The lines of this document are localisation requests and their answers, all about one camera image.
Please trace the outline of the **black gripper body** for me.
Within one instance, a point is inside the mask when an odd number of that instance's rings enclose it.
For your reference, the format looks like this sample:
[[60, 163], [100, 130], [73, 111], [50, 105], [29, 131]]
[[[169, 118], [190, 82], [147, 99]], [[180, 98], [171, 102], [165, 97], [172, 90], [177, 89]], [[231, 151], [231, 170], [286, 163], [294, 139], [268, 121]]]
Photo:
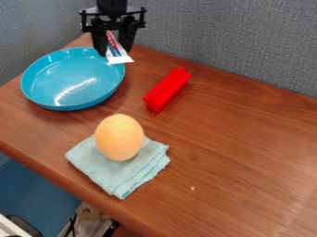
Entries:
[[96, 0], [96, 5], [79, 11], [80, 30], [92, 32], [135, 31], [144, 27], [144, 7], [127, 5], [127, 0]]

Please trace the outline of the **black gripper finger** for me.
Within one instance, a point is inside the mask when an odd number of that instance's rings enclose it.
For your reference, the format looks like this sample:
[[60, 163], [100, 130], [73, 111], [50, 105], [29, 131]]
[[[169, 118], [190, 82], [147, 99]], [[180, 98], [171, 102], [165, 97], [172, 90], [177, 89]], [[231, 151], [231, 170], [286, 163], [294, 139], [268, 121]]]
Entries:
[[129, 52], [132, 48], [137, 28], [139, 22], [135, 18], [132, 16], [124, 17], [123, 25], [119, 30], [119, 43], [127, 52]]
[[107, 29], [100, 18], [95, 18], [91, 21], [92, 24], [92, 45], [100, 56], [105, 55], [107, 52]]

